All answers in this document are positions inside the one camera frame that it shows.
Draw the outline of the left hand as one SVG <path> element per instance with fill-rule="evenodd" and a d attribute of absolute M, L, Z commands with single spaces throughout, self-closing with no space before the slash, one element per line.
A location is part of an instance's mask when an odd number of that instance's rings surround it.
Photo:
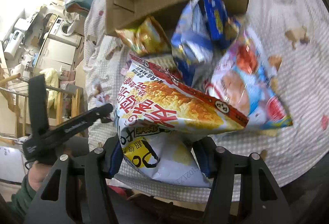
<path fill-rule="evenodd" d="M 35 161 L 27 174 L 27 181 L 34 191 L 38 191 L 52 166 Z"/>

